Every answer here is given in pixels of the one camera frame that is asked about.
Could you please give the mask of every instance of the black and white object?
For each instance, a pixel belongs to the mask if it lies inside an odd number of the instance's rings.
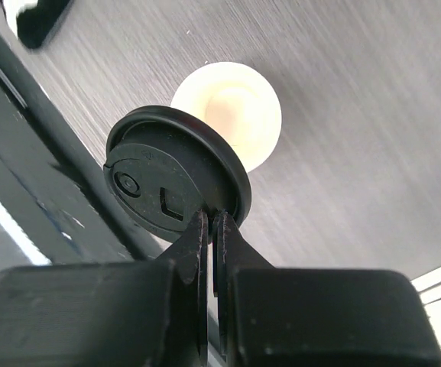
[[[12,32],[27,48],[47,43],[60,26],[72,0],[0,0]]]

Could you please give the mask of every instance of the gray table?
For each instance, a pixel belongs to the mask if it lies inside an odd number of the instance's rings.
[[[441,1],[77,0],[50,46],[0,31],[99,163],[112,125],[205,63],[263,73],[284,115],[247,240],[280,266],[441,265]]]

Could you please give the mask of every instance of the black plastic lid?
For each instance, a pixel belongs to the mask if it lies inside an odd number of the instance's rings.
[[[141,107],[120,120],[108,137],[104,172],[131,218],[171,242],[199,209],[210,219],[225,209],[240,226],[251,208],[235,152],[207,124],[171,107]]]

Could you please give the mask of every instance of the cup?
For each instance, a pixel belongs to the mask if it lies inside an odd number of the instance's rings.
[[[260,73],[241,63],[211,63],[194,71],[180,84],[171,107],[213,128],[247,172],[268,159],[280,137],[276,92]]]

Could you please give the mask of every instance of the white bowl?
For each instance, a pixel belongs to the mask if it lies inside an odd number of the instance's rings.
[[[211,63],[191,73],[171,107],[197,117],[232,147],[247,172],[274,150],[281,132],[281,107],[271,84],[241,63]]]

